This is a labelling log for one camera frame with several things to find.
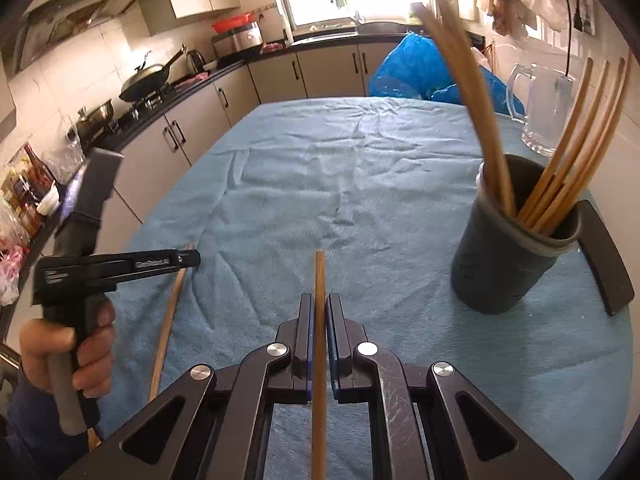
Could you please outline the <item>blue plastic bag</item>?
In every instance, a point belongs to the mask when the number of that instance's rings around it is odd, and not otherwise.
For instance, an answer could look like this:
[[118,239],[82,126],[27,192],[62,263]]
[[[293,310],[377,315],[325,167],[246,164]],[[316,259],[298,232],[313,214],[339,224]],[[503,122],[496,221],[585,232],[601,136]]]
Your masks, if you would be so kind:
[[463,105],[459,88],[431,38],[410,32],[368,83],[370,96]]

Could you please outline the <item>range hood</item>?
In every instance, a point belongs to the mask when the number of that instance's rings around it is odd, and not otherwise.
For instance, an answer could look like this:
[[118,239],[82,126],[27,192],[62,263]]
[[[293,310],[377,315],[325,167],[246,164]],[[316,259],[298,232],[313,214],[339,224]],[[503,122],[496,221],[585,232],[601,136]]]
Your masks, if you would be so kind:
[[13,75],[63,42],[124,14],[137,0],[50,0],[26,13],[12,52]]

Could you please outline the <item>condiment bottles on counter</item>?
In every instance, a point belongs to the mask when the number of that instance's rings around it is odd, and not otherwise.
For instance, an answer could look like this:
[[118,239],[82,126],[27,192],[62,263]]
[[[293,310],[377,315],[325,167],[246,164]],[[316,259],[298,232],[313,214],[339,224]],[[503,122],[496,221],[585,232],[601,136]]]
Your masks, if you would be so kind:
[[50,169],[25,143],[1,171],[1,305],[17,300],[32,242],[46,222],[42,202],[57,191]]

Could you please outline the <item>dark cylindrical utensil holder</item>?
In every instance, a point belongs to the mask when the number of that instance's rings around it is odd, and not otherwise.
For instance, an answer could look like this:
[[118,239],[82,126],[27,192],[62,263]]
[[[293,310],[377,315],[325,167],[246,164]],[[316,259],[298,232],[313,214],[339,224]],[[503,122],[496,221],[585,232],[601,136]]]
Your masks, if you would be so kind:
[[451,263],[450,283],[469,308],[511,310],[577,240],[582,214],[574,206],[549,236],[530,232],[501,211],[480,166],[476,197]]

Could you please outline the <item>black phone on towel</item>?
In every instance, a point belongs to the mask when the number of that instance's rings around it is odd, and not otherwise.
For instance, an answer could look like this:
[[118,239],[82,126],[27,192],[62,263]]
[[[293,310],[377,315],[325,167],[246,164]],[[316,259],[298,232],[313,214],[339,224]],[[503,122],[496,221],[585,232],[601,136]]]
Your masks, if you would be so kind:
[[582,229],[578,243],[584,253],[608,316],[615,316],[634,300],[634,286],[617,246],[597,209],[589,200],[577,203]]

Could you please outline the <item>steel pot on stove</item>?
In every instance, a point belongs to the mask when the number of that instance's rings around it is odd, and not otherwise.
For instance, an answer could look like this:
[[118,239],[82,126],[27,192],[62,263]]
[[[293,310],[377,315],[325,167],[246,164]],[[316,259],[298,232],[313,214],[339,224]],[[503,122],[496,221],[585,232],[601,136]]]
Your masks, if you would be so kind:
[[85,107],[78,110],[75,126],[81,145],[86,148],[94,137],[112,121],[113,116],[112,100],[107,100],[91,112],[88,112]]

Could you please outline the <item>lower kitchen cabinets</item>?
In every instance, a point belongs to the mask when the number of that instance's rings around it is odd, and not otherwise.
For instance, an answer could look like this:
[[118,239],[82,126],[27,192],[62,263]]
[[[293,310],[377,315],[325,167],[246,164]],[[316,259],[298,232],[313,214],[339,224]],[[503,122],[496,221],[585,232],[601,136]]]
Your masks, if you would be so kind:
[[254,56],[178,90],[150,110],[127,114],[93,141],[121,152],[113,197],[107,201],[98,252],[120,252],[155,205],[244,116],[260,104],[329,96],[365,96],[369,80],[397,36],[326,36]]

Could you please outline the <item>steel kettle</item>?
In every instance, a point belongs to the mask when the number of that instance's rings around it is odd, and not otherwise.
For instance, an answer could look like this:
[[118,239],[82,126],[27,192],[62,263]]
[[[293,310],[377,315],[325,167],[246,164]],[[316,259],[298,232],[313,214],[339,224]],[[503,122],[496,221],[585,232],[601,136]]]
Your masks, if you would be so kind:
[[205,58],[200,51],[192,49],[186,52],[186,67],[190,74],[197,75],[203,73],[205,64]]

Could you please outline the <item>black wok on stove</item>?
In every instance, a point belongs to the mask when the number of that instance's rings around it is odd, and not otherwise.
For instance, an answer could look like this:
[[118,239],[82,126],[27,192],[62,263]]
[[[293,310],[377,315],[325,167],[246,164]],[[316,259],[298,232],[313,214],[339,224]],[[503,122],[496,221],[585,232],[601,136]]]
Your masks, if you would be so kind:
[[186,46],[183,44],[165,64],[143,63],[138,66],[136,72],[122,85],[119,99],[127,103],[137,103],[163,88],[168,81],[171,65],[185,53]]

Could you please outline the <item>clear glass pitcher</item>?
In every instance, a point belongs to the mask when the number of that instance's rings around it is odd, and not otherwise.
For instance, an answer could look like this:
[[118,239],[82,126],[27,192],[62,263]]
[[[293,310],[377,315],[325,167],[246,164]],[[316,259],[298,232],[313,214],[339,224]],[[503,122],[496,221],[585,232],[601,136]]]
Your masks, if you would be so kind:
[[[529,81],[521,112],[514,93],[518,78]],[[511,70],[506,82],[506,108],[511,119],[523,126],[523,143],[539,155],[552,157],[560,143],[572,104],[573,86],[571,76],[539,64],[515,64]]]

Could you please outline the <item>rice cooker with red lid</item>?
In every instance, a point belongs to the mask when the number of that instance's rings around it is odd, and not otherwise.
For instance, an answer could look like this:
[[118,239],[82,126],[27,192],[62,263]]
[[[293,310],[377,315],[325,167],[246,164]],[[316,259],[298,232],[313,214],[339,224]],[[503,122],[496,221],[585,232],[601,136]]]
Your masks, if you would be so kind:
[[253,12],[216,21],[212,25],[212,47],[217,58],[260,50],[264,44],[262,31]]

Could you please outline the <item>blue terry towel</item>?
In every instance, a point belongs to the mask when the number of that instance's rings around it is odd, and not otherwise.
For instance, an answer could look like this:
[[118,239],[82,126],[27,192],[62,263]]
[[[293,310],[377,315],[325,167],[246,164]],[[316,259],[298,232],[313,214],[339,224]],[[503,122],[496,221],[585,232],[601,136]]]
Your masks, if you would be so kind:
[[460,106],[324,99],[256,108],[165,194],[134,250],[193,245],[162,373],[223,368],[272,341],[314,286],[314,253],[345,314],[399,359],[457,367],[576,479],[623,432],[632,328],[608,316],[578,248],[510,311],[450,286],[480,148]]

